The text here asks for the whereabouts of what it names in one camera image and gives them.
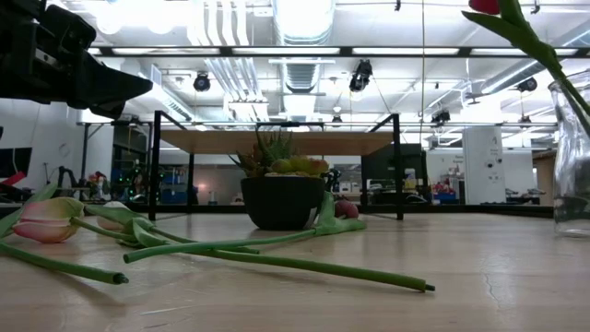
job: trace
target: wooden tabletop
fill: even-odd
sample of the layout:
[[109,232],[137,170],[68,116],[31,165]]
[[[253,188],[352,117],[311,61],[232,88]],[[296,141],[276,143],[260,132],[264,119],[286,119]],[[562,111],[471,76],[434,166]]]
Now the wooden tabletop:
[[[391,133],[292,133],[293,147],[301,155],[364,156],[391,144]],[[228,154],[252,151],[253,131],[162,130],[161,139],[189,153]]]
[[[122,270],[131,283],[101,284],[0,256],[0,330],[590,330],[590,241],[555,237],[551,220],[365,218],[366,231],[271,245],[264,252],[405,273],[437,291],[189,255],[126,265],[127,249],[85,230],[53,245],[11,236],[10,243],[31,252]],[[244,215],[193,215],[159,225],[202,241],[276,234],[256,230]]]

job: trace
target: wire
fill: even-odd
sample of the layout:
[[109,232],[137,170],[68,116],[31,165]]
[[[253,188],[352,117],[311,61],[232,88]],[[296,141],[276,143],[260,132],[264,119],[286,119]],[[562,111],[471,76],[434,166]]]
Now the wire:
[[424,125],[424,81],[426,80],[426,24],[424,17],[424,0],[422,0],[422,107],[420,108],[419,144],[422,147],[422,126]]
[[379,91],[379,95],[381,96],[381,100],[385,105],[385,109],[391,114],[391,110],[389,109],[389,106],[387,106],[387,101],[385,101],[384,95],[381,93],[381,89],[379,89],[379,84],[377,84],[377,78],[375,78],[375,75],[372,76],[372,80],[375,81],[375,87],[377,87],[377,91]]

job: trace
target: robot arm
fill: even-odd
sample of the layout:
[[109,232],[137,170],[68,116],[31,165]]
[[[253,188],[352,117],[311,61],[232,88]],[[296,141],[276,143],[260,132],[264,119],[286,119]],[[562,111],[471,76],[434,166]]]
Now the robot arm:
[[64,101],[117,119],[126,101],[151,90],[88,53],[96,31],[81,17],[45,3],[0,0],[0,98]]

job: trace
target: table surface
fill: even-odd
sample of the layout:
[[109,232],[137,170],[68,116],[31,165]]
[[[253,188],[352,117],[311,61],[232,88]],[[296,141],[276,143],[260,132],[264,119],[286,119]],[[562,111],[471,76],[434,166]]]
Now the table surface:
[[[31,252],[120,270],[113,286],[0,256],[2,331],[588,331],[590,242],[555,237],[549,219],[364,216],[366,231],[264,248],[426,279],[437,291],[190,255],[126,265],[128,249],[80,230]],[[258,238],[245,215],[192,215],[159,226],[200,241]]]

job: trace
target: tulip stem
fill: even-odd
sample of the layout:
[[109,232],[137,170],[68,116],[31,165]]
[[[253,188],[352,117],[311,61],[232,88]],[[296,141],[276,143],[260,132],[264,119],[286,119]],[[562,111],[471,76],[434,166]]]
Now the tulip stem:
[[[159,229],[158,227],[154,227],[149,231],[156,233],[157,235],[161,235],[165,238],[170,240],[176,241],[177,243],[199,243],[198,241],[183,238],[181,236],[176,236],[174,234],[170,234],[166,231]],[[260,254],[260,250],[258,249],[251,249],[246,247],[236,247],[236,248],[226,248],[225,251],[233,252],[233,253],[246,253],[246,254]]]
[[301,231],[291,235],[277,236],[266,239],[251,239],[251,240],[233,240],[233,241],[218,241],[210,243],[183,243],[183,244],[170,244],[162,245],[157,247],[151,247],[141,250],[136,250],[131,253],[123,255],[125,263],[133,263],[140,259],[148,258],[154,255],[168,255],[168,254],[200,254],[207,250],[219,249],[227,251],[235,247],[245,245],[257,245],[257,244],[271,244],[271,243],[282,243],[286,241],[293,241],[301,238],[306,238],[315,235],[315,230]]
[[122,283],[129,282],[129,279],[121,272],[60,262],[58,260],[54,260],[51,258],[46,258],[40,255],[28,253],[26,251],[17,249],[3,242],[0,242],[0,252],[4,252],[5,254],[11,255],[15,258],[18,258],[27,263],[31,263],[38,267],[44,267],[50,270],[60,271],[86,279],[97,280],[101,282],[110,283],[113,285],[120,285]]
[[276,267],[291,267],[308,271],[331,274],[340,277],[363,279],[386,283],[399,287],[406,287],[416,291],[434,291],[434,286],[428,285],[426,280],[398,275],[394,273],[373,271],[366,268],[345,267],[336,264],[318,263],[302,259],[284,258],[270,255],[236,254],[212,250],[197,254],[208,257],[221,258],[231,261],[264,264]]
[[122,234],[122,233],[116,232],[116,231],[107,231],[107,230],[104,230],[100,227],[90,225],[89,223],[84,222],[78,218],[72,218],[70,220],[70,222],[74,225],[85,228],[89,231],[94,231],[100,235],[112,237],[113,239],[119,239],[119,240],[124,240],[124,241],[128,241],[128,242],[135,242],[136,241],[136,238],[133,235]]

